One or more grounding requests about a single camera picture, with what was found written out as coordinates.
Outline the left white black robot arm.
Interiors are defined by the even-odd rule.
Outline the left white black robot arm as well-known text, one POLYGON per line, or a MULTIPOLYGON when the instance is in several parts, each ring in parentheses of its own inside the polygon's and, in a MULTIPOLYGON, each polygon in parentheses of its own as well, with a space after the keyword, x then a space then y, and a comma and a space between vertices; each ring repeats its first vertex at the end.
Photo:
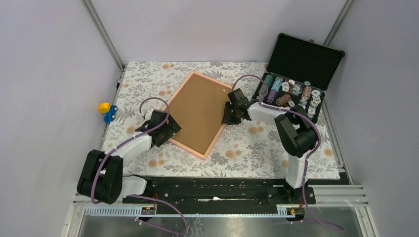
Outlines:
POLYGON ((173 116, 162 110, 153 110, 143 125, 130 138, 109 151, 91 150, 77 184, 77 193, 89 197, 92 203, 113 204, 122 195, 123 187, 134 189, 134 196, 142 203, 153 198, 153 190, 146 181, 123 178, 123 167, 152 147, 160 147, 181 131, 173 116))

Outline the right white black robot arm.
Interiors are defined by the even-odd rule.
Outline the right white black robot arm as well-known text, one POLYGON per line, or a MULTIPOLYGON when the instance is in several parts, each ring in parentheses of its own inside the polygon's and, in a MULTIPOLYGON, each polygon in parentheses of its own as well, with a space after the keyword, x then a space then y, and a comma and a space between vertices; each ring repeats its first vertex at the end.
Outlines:
POLYGON ((225 103, 223 124, 240 124, 242 120, 257 120, 275 125, 281 144, 289 154, 289 167, 283 190, 284 199, 296 203, 303 197, 302 186, 307 181, 308 159, 320 146, 321 135, 309 118, 305 109, 299 105, 291 108, 277 107, 248 100, 240 89, 228 93, 225 103))

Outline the purple poker chip stack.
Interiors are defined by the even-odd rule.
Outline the purple poker chip stack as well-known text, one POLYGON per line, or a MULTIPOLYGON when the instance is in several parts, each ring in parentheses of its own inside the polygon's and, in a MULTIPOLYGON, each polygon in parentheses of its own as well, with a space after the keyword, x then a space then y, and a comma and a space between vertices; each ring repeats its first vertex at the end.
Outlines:
POLYGON ((268 93, 268 96, 266 98, 267 104, 273 104, 274 100, 276 99, 278 91, 275 89, 271 89, 268 93))

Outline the floral patterned table mat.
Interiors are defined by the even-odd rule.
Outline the floral patterned table mat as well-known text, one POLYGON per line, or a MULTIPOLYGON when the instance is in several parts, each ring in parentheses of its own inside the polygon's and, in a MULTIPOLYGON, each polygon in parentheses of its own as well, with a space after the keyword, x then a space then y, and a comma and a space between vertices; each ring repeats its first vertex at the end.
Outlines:
MULTIPOLYGON (((110 123, 100 149, 110 150, 142 124, 144 109, 160 109, 187 76, 199 72, 252 96, 265 63, 256 62, 130 62, 116 100, 116 119, 110 123)), ((289 166, 276 127, 244 121, 226 127, 207 159, 171 142, 154 147, 126 162, 124 174, 186 177, 283 178, 289 166)))

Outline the green poker chip stack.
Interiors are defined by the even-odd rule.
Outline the green poker chip stack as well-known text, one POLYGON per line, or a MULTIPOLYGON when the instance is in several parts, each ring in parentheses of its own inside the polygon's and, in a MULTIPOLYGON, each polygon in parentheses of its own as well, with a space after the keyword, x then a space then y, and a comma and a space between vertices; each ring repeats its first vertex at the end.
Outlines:
POLYGON ((258 96, 260 98, 263 98, 264 95, 267 93, 270 85, 273 82, 273 79, 274 79, 274 77, 271 74, 267 74, 266 75, 265 80, 264 80, 264 82, 265 82, 266 85, 262 85, 261 88, 260 88, 260 90, 259 90, 259 93, 258 93, 258 96))

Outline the brown poker chip stack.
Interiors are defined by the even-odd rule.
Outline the brown poker chip stack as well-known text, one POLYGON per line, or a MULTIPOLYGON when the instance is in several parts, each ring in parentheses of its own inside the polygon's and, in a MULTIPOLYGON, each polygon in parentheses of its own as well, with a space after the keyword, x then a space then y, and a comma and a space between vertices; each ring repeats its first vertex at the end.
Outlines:
POLYGON ((282 95, 281 97, 279 97, 276 101, 275 104, 278 107, 286 107, 288 105, 288 103, 291 101, 291 96, 290 94, 286 93, 284 95, 282 95))

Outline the blue poker chip stack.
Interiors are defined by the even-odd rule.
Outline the blue poker chip stack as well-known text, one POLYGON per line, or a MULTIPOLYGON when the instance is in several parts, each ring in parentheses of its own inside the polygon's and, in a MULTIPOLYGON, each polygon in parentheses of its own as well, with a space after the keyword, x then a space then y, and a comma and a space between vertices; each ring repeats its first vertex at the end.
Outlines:
POLYGON ((281 77, 276 77, 270 91, 279 92, 282 82, 283 79, 281 77))

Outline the yellow and blue toy car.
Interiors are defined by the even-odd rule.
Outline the yellow and blue toy car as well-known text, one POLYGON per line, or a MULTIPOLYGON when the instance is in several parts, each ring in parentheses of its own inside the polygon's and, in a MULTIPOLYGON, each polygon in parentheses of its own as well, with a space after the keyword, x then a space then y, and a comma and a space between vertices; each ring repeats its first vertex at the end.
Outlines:
POLYGON ((118 107, 116 105, 111 105, 110 103, 104 102, 98 105, 98 112, 104 114, 104 122, 110 123, 115 120, 116 112, 118 107))

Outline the pink poker chip stack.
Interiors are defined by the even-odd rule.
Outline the pink poker chip stack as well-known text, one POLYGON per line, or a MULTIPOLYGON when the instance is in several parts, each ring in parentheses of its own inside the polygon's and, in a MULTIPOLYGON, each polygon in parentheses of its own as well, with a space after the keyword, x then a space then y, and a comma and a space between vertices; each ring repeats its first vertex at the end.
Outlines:
POLYGON ((311 92, 312 92, 312 87, 311 86, 305 86, 302 94, 301 94, 301 99, 308 101, 310 96, 311 96, 311 92))

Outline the black poker chip case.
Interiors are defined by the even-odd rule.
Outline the black poker chip case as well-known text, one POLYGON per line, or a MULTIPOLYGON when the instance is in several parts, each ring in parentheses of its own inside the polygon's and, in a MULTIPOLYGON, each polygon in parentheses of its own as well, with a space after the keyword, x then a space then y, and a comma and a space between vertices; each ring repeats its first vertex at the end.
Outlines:
MULTIPOLYGON (((281 33, 277 37, 274 50, 270 61, 263 74, 265 80, 267 74, 271 74, 275 80, 281 77, 283 82, 277 93, 273 106, 277 106, 275 101, 282 95, 288 93, 291 96, 289 107, 299 105, 309 114, 310 119, 316 123, 321 111, 321 105, 325 97, 325 91, 345 56, 345 52, 323 46, 308 40, 299 39, 281 33), (311 86, 312 92, 308 101, 301 99, 301 94, 305 86, 311 86)), ((264 95, 263 102, 271 90, 270 85, 264 95)), ((263 83, 259 83, 252 98, 258 100, 259 90, 263 83)))

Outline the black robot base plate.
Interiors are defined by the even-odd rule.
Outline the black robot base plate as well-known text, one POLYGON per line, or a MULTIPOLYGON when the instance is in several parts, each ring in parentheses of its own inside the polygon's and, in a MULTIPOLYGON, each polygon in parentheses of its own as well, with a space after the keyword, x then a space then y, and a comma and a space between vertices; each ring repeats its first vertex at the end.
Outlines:
POLYGON ((338 180, 312 179, 305 192, 292 189, 285 179, 238 179, 198 177, 146 176, 146 199, 128 194, 117 199, 124 204, 156 205, 158 214, 175 214, 165 204, 151 201, 158 198, 175 206, 182 214, 273 214, 277 205, 300 206, 302 195, 308 204, 316 204, 315 185, 336 187, 348 185, 343 174, 338 180))

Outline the left aluminium corner post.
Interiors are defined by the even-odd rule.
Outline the left aluminium corner post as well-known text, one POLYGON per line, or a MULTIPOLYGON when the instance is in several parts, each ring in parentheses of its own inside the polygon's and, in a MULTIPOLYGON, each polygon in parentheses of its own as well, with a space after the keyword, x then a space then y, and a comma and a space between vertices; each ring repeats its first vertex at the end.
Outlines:
POLYGON ((91 0, 81 0, 84 5, 88 15, 90 16, 94 26, 96 27, 100 37, 102 38, 104 45, 108 49, 112 59, 116 63, 120 71, 125 69, 125 63, 123 62, 121 56, 119 55, 115 45, 113 44, 104 24, 102 23, 98 12, 96 11, 93 2, 91 0))

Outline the aluminium corner post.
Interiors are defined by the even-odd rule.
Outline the aluminium corner post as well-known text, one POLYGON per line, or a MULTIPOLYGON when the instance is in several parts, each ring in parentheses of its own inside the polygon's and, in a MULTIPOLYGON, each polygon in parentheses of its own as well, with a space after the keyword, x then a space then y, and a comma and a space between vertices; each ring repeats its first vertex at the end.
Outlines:
POLYGON ((350 10, 352 9, 356 0, 346 0, 343 4, 342 9, 340 10, 336 20, 334 21, 327 37, 323 42, 323 46, 331 46, 334 39, 338 35, 339 30, 341 29, 342 25, 344 24, 345 19, 347 18, 350 10))
POLYGON ((98 12, 96 11, 93 2, 91 0, 81 0, 84 5, 88 15, 90 16, 94 26, 96 27, 100 37, 102 38, 104 45, 108 49, 112 59, 116 63, 120 71, 125 69, 125 63, 123 62, 121 56, 119 55, 115 45, 113 44, 104 24, 102 23, 98 12))

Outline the right aluminium corner post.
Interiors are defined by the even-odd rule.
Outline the right aluminium corner post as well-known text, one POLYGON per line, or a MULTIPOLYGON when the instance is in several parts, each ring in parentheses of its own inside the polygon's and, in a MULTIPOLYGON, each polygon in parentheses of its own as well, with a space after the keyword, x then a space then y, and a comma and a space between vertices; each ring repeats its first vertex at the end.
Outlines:
POLYGON ((344 24, 345 19, 347 18, 350 10, 352 9, 356 0, 346 0, 343 4, 342 9, 340 10, 336 20, 334 21, 327 37, 323 42, 323 46, 331 46, 334 39, 338 35, 339 30, 341 29, 342 25, 344 24))

